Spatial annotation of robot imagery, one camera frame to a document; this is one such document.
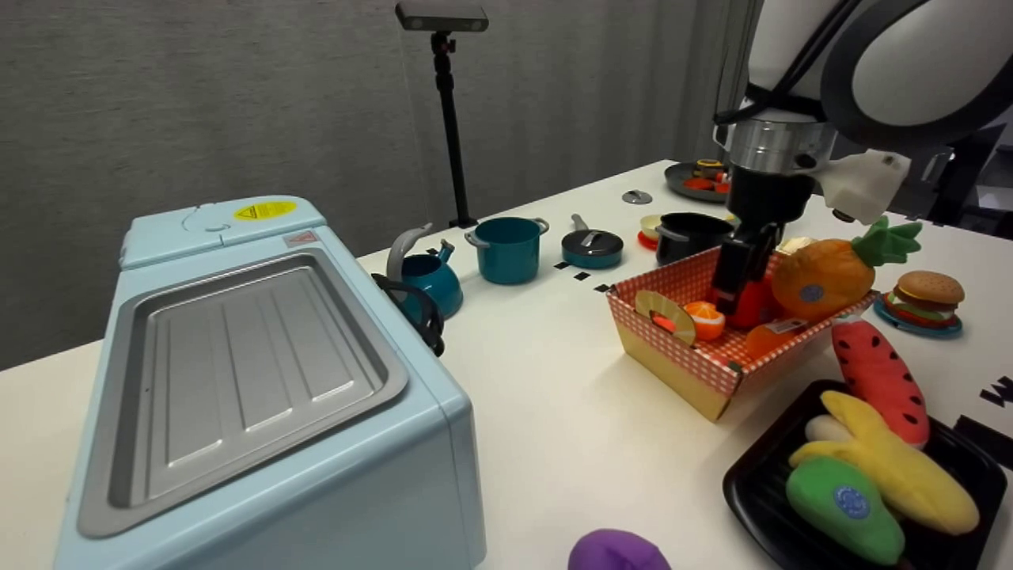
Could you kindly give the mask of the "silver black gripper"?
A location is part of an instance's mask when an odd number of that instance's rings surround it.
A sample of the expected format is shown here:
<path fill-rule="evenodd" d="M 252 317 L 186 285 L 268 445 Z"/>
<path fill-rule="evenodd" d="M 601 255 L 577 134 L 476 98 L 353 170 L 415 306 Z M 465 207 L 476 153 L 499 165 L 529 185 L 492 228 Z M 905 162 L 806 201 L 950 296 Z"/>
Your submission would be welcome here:
<path fill-rule="evenodd" d="M 747 279 L 767 276 L 786 220 L 804 211 L 837 134 L 804 113 L 762 110 L 716 122 L 712 137 L 732 165 L 727 208 L 747 224 L 721 242 L 712 289 L 719 296 L 738 296 Z"/>

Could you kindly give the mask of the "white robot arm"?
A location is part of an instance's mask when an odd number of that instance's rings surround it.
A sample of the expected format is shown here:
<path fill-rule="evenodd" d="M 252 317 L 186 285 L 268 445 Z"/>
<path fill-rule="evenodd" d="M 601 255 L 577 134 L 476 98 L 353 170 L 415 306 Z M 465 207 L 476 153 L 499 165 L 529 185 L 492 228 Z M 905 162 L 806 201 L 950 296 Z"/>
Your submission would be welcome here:
<path fill-rule="evenodd" d="M 733 303 L 814 190 L 870 224 L 910 155 L 1009 106 L 1013 0 L 762 0 L 747 87 L 712 118 L 732 165 L 712 289 Z"/>

